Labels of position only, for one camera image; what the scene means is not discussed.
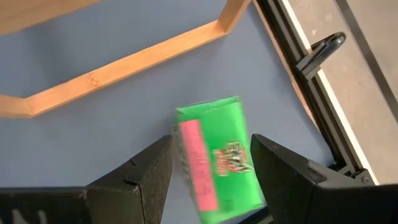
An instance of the black clip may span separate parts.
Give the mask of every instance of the black clip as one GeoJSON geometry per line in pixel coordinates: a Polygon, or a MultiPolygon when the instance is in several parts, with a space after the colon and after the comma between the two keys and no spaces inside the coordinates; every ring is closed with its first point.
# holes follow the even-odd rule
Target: black clip
{"type": "Polygon", "coordinates": [[[296,68],[308,81],[320,70],[320,65],[346,40],[346,34],[337,32],[311,45],[312,53],[301,59],[296,68]]]}

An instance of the green package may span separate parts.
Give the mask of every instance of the green package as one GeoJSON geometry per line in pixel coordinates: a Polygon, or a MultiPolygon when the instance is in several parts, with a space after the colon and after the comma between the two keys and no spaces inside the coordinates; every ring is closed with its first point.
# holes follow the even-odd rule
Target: green package
{"type": "Polygon", "coordinates": [[[202,223],[261,208],[240,98],[177,108],[177,121],[202,223]]]}

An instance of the white edge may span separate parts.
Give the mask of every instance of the white edge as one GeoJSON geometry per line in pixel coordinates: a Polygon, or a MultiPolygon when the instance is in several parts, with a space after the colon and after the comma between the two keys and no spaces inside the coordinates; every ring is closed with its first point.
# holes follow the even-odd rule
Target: white edge
{"type": "MultiPolygon", "coordinates": [[[[308,41],[307,36],[305,35],[305,33],[304,33],[304,31],[303,31],[303,29],[302,29],[302,27],[300,25],[300,22],[297,19],[297,17],[295,15],[295,13],[294,13],[294,11],[292,9],[292,6],[290,5],[289,1],[288,0],[282,0],[282,2],[285,5],[287,13],[290,16],[290,18],[291,18],[291,20],[293,22],[293,25],[294,25],[298,35],[300,36],[300,39],[301,39],[304,47],[307,50],[311,50],[311,44],[308,41]]],[[[358,140],[355,137],[353,129],[351,128],[351,125],[349,125],[347,117],[344,114],[344,111],[341,108],[341,106],[340,106],[340,104],[339,104],[339,102],[337,100],[337,97],[336,97],[335,93],[333,92],[333,89],[331,88],[331,86],[329,84],[329,81],[326,78],[325,73],[323,72],[322,69],[318,72],[318,76],[319,76],[319,78],[320,78],[320,80],[322,82],[322,85],[323,85],[325,91],[328,94],[329,100],[330,100],[331,104],[333,105],[333,107],[334,107],[334,109],[335,109],[335,111],[337,113],[338,118],[340,119],[340,121],[341,121],[341,123],[343,125],[343,128],[344,128],[344,130],[345,130],[345,132],[346,132],[346,134],[348,136],[348,139],[351,141],[351,144],[353,145],[353,148],[355,150],[355,153],[356,153],[357,157],[359,158],[359,161],[361,162],[362,166],[369,171],[369,174],[372,177],[372,180],[373,180],[374,184],[379,185],[379,182],[377,181],[377,178],[376,178],[376,176],[373,173],[373,170],[372,170],[372,168],[371,168],[371,166],[370,166],[370,164],[368,162],[368,159],[366,158],[361,146],[359,145],[359,142],[358,142],[358,140]]]]}

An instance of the pink label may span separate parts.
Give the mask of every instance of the pink label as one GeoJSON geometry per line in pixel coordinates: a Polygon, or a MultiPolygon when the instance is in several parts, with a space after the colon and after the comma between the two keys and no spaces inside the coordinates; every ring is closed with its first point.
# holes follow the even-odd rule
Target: pink label
{"type": "Polygon", "coordinates": [[[217,210],[216,190],[200,122],[199,120],[182,122],[180,123],[180,130],[185,149],[187,150],[199,211],[217,210]]]}

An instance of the blue table surface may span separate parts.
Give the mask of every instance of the blue table surface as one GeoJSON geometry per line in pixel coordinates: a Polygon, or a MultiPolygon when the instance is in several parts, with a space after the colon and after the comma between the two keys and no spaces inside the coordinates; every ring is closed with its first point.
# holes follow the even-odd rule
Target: blue table surface
{"type": "MultiPolygon", "coordinates": [[[[27,97],[63,83],[213,21],[224,4],[107,0],[1,36],[0,94],[27,97]]],[[[34,119],[0,119],[0,187],[84,186],[168,134],[176,107],[233,95],[243,99],[248,135],[333,162],[250,4],[222,39],[34,119]]],[[[197,220],[174,172],[162,223],[197,220]]]]}

